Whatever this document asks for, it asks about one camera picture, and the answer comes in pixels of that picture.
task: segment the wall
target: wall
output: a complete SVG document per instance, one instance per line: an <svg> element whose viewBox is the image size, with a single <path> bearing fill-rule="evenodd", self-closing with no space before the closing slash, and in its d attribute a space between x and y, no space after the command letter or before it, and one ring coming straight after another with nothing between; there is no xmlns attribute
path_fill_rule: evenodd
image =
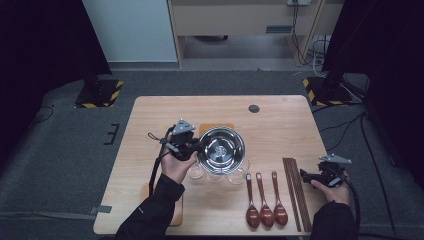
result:
<svg viewBox="0 0 424 240"><path fill-rule="evenodd" d="M166 0L83 0L108 62L177 62Z"/></svg>

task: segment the glass cup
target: glass cup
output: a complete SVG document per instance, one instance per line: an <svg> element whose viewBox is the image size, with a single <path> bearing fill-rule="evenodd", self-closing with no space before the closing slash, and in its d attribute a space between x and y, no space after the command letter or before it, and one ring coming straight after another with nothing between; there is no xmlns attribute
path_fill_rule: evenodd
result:
<svg viewBox="0 0 424 240"><path fill-rule="evenodd" d="M232 184L242 184L246 180L246 174L249 172L250 163L244 159L241 165L232 173L227 175L228 181Z"/></svg>
<svg viewBox="0 0 424 240"><path fill-rule="evenodd" d="M191 179L198 179L203 176L205 173L205 169L200 165L199 162L191 165L191 167L187 171L187 176Z"/></svg>
<svg viewBox="0 0 424 240"><path fill-rule="evenodd" d="M223 175L217 175L217 174L213 174L208 172L207 173L207 178L210 182L221 182L222 179L224 178Z"/></svg>

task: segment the robotic hand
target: robotic hand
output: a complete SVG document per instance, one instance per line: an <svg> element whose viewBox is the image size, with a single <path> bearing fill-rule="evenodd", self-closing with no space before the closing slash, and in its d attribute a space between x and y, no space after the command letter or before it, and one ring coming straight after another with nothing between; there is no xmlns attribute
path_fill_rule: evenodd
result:
<svg viewBox="0 0 424 240"><path fill-rule="evenodd" d="M194 125L189 124L182 118L172 130L171 140L166 146L171 150L172 155L180 160L187 161L195 151L201 151L208 140L200 142L198 138L193 138L193 131L196 129Z"/></svg>
<svg viewBox="0 0 424 240"><path fill-rule="evenodd" d="M344 182L343 171L345 169L340 167L339 163L352 163L352 161L334 154L320 157L320 159L324 160L318 164L318 169L321 171L321 174L310 174L300 169L300 176L303 178L303 182L311 183L311 180L316 180L329 188L342 184Z"/></svg>

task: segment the black jacket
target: black jacket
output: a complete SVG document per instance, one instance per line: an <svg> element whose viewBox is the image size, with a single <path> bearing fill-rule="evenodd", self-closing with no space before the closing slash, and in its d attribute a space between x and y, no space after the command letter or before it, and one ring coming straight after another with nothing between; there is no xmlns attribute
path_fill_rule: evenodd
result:
<svg viewBox="0 0 424 240"><path fill-rule="evenodd" d="M121 224L117 240L160 240L171 223L175 202L184 192L184 186L166 175L161 175L152 196L148 197ZM352 212L346 204L325 204L314 217L311 240L358 239Z"/></svg>

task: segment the hazard tape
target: hazard tape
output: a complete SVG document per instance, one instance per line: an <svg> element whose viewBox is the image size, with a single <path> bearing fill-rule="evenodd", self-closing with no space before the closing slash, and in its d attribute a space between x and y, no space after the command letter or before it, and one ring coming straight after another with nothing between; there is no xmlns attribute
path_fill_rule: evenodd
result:
<svg viewBox="0 0 424 240"><path fill-rule="evenodd" d="M309 101L313 106L337 106L337 105L350 105L352 104L351 101L318 101L315 98L315 93L312 90L309 80L304 79L303 80L303 86L306 89L306 92L308 93Z"/></svg>
<svg viewBox="0 0 424 240"><path fill-rule="evenodd" d="M110 100L108 102L103 103L93 103L86 102L81 104L76 104L76 108L97 108L97 107L111 107L115 103L118 98L119 92L121 91L121 87L124 84L124 81L117 81L115 88L113 89L112 95L110 96Z"/></svg>

